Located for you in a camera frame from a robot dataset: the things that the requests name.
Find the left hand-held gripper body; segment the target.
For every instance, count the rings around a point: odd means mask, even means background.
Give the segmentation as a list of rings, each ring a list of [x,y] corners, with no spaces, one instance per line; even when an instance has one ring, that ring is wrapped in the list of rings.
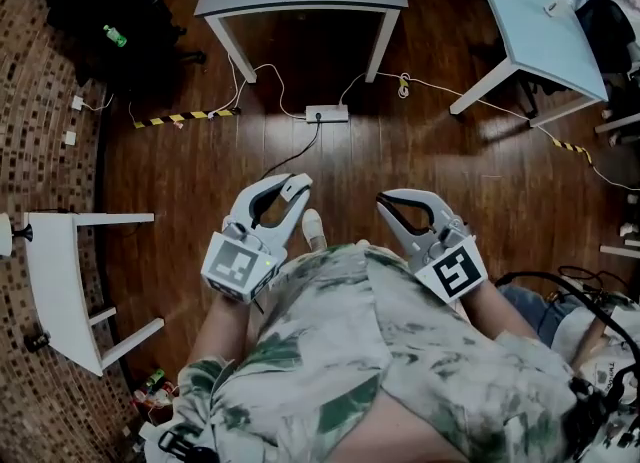
[[[211,289],[239,303],[250,304],[276,277],[287,258],[282,245],[269,246],[266,237],[237,221],[214,232],[201,267]]]

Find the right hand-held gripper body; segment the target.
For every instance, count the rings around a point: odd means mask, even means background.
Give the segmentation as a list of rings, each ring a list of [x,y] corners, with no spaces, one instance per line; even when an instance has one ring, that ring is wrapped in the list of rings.
[[[445,304],[461,299],[488,278],[475,236],[460,220],[415,237],[415,278]]]

